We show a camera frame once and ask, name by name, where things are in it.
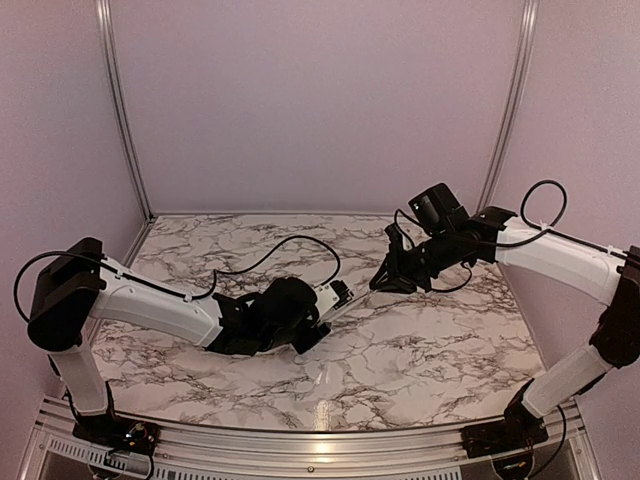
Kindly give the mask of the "white remote control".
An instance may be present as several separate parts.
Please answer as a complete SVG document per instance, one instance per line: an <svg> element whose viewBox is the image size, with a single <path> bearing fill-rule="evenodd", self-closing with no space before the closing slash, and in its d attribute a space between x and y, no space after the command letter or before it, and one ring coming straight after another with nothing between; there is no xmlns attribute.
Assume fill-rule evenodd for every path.
<svg viewBox="0 0 640 480"><path fill-rule="evenodd" d="M349 300L339 308L331 308L325 315L323 315L320 318L319 322L329 323L329 324L334 323L338 321L340 318L342 318L343 316L345 316L347 313L362 306L365 303L365 301L352 303L351 300Z"/></svg>

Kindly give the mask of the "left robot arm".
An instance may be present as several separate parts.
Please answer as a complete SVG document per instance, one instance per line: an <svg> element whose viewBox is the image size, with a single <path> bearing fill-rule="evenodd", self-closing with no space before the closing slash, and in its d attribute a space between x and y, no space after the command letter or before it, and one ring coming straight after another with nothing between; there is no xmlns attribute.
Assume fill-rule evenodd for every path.
<svg viewBox="0 0 640 480"><path fill-rule="evenodd" d="M38 274L28 336L51 359L70 395L78 423L106 445L125 438L108 383L83 340L89 318L125 322L165 333L222 355L253 356L283 345L297 353L330 332L325 317L340 300L330 282L312 287L285 277L264 291L233 298L209 291L191 294L138 277L86 237L66 251L52 251Z"/></svg>

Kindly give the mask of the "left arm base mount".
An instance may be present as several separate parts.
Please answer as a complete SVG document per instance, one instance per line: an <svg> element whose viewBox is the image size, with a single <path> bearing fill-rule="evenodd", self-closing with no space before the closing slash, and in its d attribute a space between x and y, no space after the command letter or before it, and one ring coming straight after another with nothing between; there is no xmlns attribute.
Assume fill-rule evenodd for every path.
<svg viewBox="0 0 640 480"><path fill-rule="evenodd" d="M73 436L115 451L152 455L159 439L158 424L126 417L88 417L76 423Z"/></svg>

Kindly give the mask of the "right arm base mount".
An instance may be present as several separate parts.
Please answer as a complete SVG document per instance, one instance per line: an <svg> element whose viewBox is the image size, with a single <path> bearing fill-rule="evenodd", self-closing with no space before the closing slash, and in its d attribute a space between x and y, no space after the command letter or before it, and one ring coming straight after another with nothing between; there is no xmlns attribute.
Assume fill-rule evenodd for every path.
<svg viewBox="0 0 640 480"><path fill-rule="evenodd" d="M532 447L546 442L549 435L542 424L524 428L499 420L466 426L461 438L467 457L479 458Z"/></svg>

